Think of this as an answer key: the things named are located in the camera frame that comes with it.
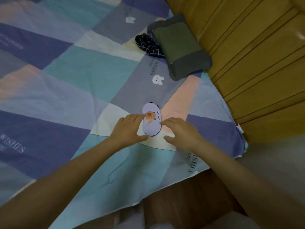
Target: cartoon capybara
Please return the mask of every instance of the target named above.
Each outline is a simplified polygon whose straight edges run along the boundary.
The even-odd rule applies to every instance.
[[[156,120],[156,115],[155,115],[155,112],[147,112],[145,114],[145,117],[146,117],[146,122],[148,124],[150,124],[152,121],[155,121]]]

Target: person's left arm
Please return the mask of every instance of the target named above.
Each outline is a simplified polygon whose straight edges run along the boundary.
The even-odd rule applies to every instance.
[[[108,158],[149,138],[137,135],[144,116],[119,119],[110,137],[6,202],[0,208],[1,228],[48,228]]]

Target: person's right arm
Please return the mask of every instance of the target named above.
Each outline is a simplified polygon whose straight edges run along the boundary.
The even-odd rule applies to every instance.
[[[175,134],[164,139],[204,160],[261,228],[305,228],[304,206],[205,141],[191,123],[169,118],[161,124]]]

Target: person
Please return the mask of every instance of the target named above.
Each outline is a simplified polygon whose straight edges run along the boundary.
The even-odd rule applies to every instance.
[[[1,228],[48,228],[109,157],[149,138],[137,135],[144,117],[132,114],[120,118],[107,139],[6,202],[0,208]],[[164,139],[204,160],[260,227],[305,228],[305,209],[301,204],[205,141],[191,123],[169,118],[161,124],[175,135]]]

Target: bed sheet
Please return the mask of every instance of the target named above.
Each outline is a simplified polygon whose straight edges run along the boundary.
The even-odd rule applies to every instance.
[[[173,81],[134,37],[171,17],[164,0],[0,0],[0,204],[107,138],[153,102],[235,158],[246,141],[208,75]],[[153,78],[164,78],[162,85]],[[140,126],[139,135],[143,135]],[[163,139],[114,154],[51,228],[73,228],[208,169]]]

